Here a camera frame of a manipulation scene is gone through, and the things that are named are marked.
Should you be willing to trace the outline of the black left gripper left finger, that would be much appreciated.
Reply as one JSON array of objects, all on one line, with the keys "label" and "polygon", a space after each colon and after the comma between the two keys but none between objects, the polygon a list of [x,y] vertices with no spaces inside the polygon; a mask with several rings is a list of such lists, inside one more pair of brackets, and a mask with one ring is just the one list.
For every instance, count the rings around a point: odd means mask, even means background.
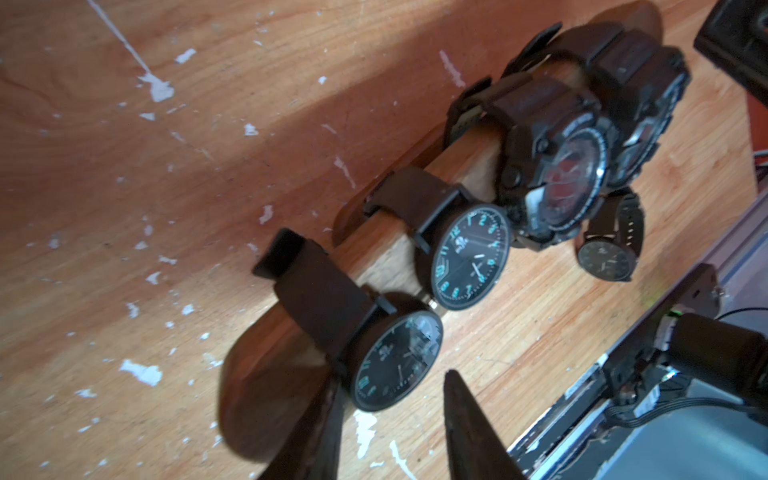
[{"label": "black left gripper left finger", "polygon": [[337,479],[344,414],[344,389],[330,376],[258,479]]}]

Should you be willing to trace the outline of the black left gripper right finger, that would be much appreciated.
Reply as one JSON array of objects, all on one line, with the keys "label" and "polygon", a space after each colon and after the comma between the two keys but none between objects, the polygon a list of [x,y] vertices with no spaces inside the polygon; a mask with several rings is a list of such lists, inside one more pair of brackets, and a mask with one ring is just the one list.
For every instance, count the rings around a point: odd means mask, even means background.
[{"label": "black left gripper right finger", "polygon": [[525,479],[457,370],[445,374],[443,394],[450,478]]}]

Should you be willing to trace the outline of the dark wooden watch stand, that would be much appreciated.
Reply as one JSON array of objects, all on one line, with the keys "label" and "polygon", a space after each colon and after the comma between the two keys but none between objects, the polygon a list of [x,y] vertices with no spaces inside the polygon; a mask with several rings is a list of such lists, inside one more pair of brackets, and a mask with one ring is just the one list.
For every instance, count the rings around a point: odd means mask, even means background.
[{"label": "dark wooden watch stand", "polygon": [[[604,21],[618,22],[627,30],[638,29],[662,44],[660,14],[650,3],[634,2],[618,7],[587,24]],[[546,59],[518,73],[559,80],[573,89],[591,92],[600,102],[590,90],[586,74],[574,61]],[[606,116],[602,105],[601,112]],[[614,124],[612,132],[611,148],[617,137]],[[363,206],[390,173],[405,167],[417,167],[449,184],[461,184],[477,199],[499,206],[495,181],[503,128],[483,120],[450,146],[444,144],[444,133],[439,153],[426,152],[420,158],[393,164],[343,208],[333,230],[334,248],[325,250],[359,286],[380,294],[402,292],[433,309],[444,327],[439,354],[451,336],[495,326],[502,321],[513,297],[513,269],[540,252],[515,247],[509,222],[509,257],[497,285],[485,299],[465,310],[447,310],[422,286],[408,227],[385,210],[366,216]],[[345,404],[354,405],[329,359],[287,315],[277,298],[275,306],[237,340],[225,360],[219,390],[219,423],[227,444],[243,457],[271,460],[330,376],[339,378]]]}]

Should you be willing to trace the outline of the black strap watch foremost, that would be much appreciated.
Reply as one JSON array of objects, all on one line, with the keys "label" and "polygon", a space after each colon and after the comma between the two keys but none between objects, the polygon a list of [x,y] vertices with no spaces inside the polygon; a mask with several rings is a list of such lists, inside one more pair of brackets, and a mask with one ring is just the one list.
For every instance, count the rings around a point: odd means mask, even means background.
[{"label": "black strap watch foremost", "polygon": [[640,197],[631,188],[605,197],[588,223],[577,249],[583,270],[607,282],[629,282],[637,267],[645,239],[645,213]]}]

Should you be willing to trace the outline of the black digital sport watch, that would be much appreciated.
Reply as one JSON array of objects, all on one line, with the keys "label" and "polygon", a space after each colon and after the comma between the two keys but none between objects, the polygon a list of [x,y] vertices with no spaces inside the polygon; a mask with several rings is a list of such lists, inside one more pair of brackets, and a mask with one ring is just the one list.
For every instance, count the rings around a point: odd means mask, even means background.
[{"label": "black digital sport watch", "polygon": [[549,77],[485,78],[450,106],[444,144],[483,120],[503,128],[496,202],[517,248],[568,241],[602,206],[613,124],[589,91]]}]

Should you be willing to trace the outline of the black round analog watch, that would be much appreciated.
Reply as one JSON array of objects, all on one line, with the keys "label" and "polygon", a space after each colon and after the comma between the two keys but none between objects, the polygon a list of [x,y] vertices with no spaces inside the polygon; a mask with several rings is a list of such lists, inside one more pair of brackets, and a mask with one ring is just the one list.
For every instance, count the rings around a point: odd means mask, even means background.
[{"label": "black round analog watch", "polygon": [[658,150],[691,81],[690,71],[680,49],[618,22],[561,28],[556,23],[541,31],[502,75],[530,70],[546,59],[578,63],[617,129],[605,189],[625,188]]}]

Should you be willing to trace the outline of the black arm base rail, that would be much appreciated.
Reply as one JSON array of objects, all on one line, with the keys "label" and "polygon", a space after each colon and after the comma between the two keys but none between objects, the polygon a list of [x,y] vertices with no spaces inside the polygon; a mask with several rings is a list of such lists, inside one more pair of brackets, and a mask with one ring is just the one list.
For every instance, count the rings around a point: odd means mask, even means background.
[{"label": "black arm base rail", "polygon": [[699,263],[658,300],[533,424],[508,453],[530,479],[550,478],[621,396],[636,400],[662,317],[672,310],[714,317],[720,311],[716,267]]}]

